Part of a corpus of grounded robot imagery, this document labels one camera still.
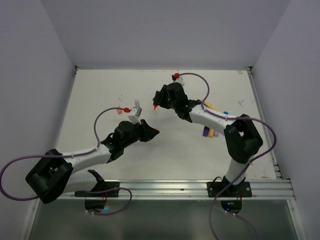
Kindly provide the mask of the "pastel orange highlighter body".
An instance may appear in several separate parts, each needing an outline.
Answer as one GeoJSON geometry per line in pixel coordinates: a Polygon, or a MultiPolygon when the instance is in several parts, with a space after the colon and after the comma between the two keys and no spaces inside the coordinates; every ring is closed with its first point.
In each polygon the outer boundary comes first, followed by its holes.
{"type": "Polygon", "coordinates": [[[140,108],[140,107],[141,107],[140,101],[139,101],[138,99],[135,99],[135,100],[134,100],[134,106],[135,106],[136,108],[140,108]]]}

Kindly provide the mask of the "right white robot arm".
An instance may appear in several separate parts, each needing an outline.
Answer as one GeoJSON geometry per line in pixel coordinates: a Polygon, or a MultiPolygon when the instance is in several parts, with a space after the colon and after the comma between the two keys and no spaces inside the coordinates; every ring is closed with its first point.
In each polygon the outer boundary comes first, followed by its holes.
{"type": "Polygon", "coordinates": [[[231,161],[222,189],[227,196],[235,196],[241,190],[247,163],[263,145],[257,128],[248,116],[243,114],[240,119],[233,120],[228,116],[219,118],[216,112],[209,114],[199,99],[188,99],[180,83],[163,85],[160,91],[155,92],[153,105],[173,109],[180,119],[214,129],[224,136],[231,161]]]}

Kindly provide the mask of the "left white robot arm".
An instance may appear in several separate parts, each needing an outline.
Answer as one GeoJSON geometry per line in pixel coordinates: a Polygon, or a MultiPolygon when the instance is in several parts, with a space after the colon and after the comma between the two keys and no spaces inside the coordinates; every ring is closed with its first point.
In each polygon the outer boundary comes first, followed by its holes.
{"type": "Polygon", "coordinates": [[[51,203],[63,193],[82,190],[72,187],[71,179],[75,173],[111,163],[122,156],[128,146],[137,141],[147,143],[159,133],[144,119],[139,123],[122,121],[97,148],[88,152],[66,155],[56,149],[47,151],[26,175],[25,181],[44,204],[51,203]]]}

